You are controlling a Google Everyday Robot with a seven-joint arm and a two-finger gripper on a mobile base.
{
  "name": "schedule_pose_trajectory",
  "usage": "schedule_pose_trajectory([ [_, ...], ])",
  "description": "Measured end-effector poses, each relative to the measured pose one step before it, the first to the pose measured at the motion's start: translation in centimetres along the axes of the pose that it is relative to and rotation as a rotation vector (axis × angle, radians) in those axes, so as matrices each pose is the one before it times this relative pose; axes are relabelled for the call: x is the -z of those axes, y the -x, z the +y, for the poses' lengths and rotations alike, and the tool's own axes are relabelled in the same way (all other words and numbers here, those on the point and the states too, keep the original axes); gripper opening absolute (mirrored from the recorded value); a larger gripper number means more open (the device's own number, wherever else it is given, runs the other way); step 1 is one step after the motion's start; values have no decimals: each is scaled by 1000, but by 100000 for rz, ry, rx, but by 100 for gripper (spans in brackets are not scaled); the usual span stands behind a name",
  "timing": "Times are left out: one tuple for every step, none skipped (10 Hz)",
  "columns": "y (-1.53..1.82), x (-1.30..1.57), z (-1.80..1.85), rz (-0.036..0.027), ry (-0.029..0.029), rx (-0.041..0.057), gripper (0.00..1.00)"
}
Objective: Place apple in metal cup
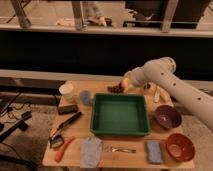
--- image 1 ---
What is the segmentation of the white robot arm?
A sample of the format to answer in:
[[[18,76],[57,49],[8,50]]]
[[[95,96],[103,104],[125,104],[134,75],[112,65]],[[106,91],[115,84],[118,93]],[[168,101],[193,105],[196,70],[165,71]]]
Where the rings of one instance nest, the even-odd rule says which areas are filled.
[[[150,60],[126,72],[121,85],[125,92],[148,82],[162,87],[213,132],[213,97],[179,79],[175,70],[171,57]]]

